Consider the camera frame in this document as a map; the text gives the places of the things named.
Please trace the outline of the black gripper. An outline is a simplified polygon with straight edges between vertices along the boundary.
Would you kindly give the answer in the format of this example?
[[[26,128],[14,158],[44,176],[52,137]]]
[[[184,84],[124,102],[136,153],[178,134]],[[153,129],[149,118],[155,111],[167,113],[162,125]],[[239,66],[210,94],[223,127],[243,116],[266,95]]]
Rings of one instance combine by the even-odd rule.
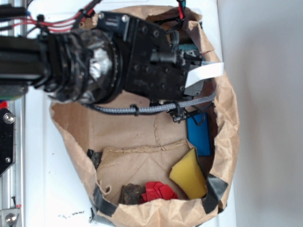
[[[109,98],[122,90],[148,99],[192,99],[201,94],[202,80],[188,84],[188,73],[201,63],[201,56],[178,48],[177,30],[169,41],[159,24],[114,12],[102,12],[97,28],[110,39]]]

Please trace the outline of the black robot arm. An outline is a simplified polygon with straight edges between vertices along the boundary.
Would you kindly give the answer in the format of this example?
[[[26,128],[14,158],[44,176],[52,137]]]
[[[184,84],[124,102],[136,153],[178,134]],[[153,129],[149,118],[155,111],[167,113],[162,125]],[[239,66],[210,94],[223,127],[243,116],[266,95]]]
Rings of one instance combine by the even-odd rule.
[[[128,14],[103,12],[93,29],[44,30],[37,38],[0,38],[0,97],[28,86],[62,102],[103,104],[122,91],[152,101],[189,100],[187,75],[203,61],[179,48],[176,28],[164,30]]]

